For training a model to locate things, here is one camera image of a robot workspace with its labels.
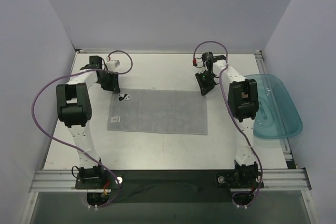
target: small black object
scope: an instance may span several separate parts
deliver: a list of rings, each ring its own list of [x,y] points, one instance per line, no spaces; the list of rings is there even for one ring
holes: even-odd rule
[[[101,206],[109,200],[109,195],[104,196],[102,193],[87,193],[86,201],[90,206]]]
[[[254,119],[259,110],[256,80],[245,79],[245,81],[230,83],[228,104],[233,116],[239,122],[242,122],[245,118]]]
[[[76,103],[67,103],[77,98]],[[59,84],[56,86],[57,115],[66,127],[81,125],[92,117],[92,108],[86,83]]]
[[[80,70],[102,69],[102,67],[103,67],[103,58],[94,55],[89,57],[89,64],[85,65]],[[97,71],[97,78],[98,78],[97,83],[100,84],[102,89],[112,91],[115,93],[120,93],[119,75],[117,73],[106,73]]]
[[[95,184],[99,188],[101,184],[106,183],[108,176],[105,170],[99,165],[99,166],[94,166],[92,168],[83,168],[83,167],[79,168],[77,179],[80,179],[81,184],[88,183],[91,186]]]
[[[195,74],[199,88],[201,89],[201,95],[208,94],[216,86],[214,81],[215,75],[210,71],[204,71],[203,73]]]
[[[76,166],[76,165],[74,165],[74,166],[71,168],[71,174],[72,174],[72,176],[73,176],[75,179],[77,179],[77,176],[75,176],[75,175],[73,174],[74,168],[76,168],[77,171],[79,171],[79,167]]]
[[[214,56],[212,52],[202,54],[202,62],[206,70],[203,73],[195,74],[199,88],[201,89],[201,95],[206,95],[217,85],[214,81],[216,75],[213,73],[213,65],[216,61],[225,59],[224,55]]]
[[[116,73],[99,73],[98,83],[104,90],[120,93],[119,75]]]

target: small white object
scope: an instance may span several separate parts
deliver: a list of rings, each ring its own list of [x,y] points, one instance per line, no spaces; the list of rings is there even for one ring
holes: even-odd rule
[[[121,183],[122,183],[122,177],[117,177],[117,180],[119,181],[119,184],[121,185]]]
[[[120,122],[120,116],[111,117],[111,123],[119,123],[119,122]]]
[[[119,60],[106,60],[105,61],[106,67],[109,71],[115,72],[116,68],[120,66],[120,61]]]
[[[129,94],[119,94],[118,99],[119,101],[128,101],[131,99],[131,96]]]

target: gray cloth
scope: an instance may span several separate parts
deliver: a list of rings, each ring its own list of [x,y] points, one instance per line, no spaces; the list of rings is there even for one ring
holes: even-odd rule
[[[206,98],[196,91],[123,89],[113,94],[107,129],[207,135]]]

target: label on cloth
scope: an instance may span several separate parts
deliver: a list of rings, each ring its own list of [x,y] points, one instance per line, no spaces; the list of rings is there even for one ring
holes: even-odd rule
[[[119,123],[119,122],[120,122],[120,116],[111,117],[111,123]]]

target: metal frame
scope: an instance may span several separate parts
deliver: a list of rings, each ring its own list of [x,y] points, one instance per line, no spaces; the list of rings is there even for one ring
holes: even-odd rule
[[[108,51],[103,50],[78,50],[77,52],[99,53]],[[255,54],[260,73],[266,73],[261,52]],[[281,140],[281,146],[286,160],[292,161],[292,155],[288,139]],[[76,179],[69,170],[40,170],[35,173],[25,209],[20,220],[20,224],[29,224],[33,216],[36,200],[39,192],[101,192],[102,190],[76,190]],[[263,191],[268,190],[300,190],[312,224],[319,223],[317,214],[311,198],[311,187],[306,170],[304,169],[267,169],[264,170]]]
[[[110,52],[114,51],[116,49],[109,49],[109,48],[102,48],[102,49],[97,49],[97,48],[84,48],[84,49],[77,49],[76,52],[79,54],[109,54]],[[180,54],[180,55],[190,55],[193,53],[194,50],[188,51],[167,51],[167,50],[127,50],[129,54]],[[212,49],[212,52],[214,54],[223,54],[223,49],[221,47],[218,47],[217,49],[214,48]],[[254,51],[234,51],[231,52],[231,54],[236,54],[236,55],[253,55],[255,52]]]
[[[129,171],[130,176],[134,176],[137,171]],[[155,172],[170,172],[176,173],[177,176],[180,173],[189,172],[183,170],[160,170],[160,171],[142,171],[143,173],[148,173],[152,176]],[[210,173],[220,173],[221,170],[193,170],[192,172],[198,173],[199,177]],[[261,190],[272,190],[272,191],[284,191],[284,190],[310,190],[310,183],[304,169],[266,169],[264,170],[263,181],[265,187]],[[203,181],[215,181],[216,177],[209,177],[203,179]],[[127,178],[124,177],[123,184],[127,182]],[[72,176],[69,170],[40,170],[35,173],[33,183],[31,185],[31,192],[88,192],[88,193],[99,193],[102,189],[75,189],[76,179]]]

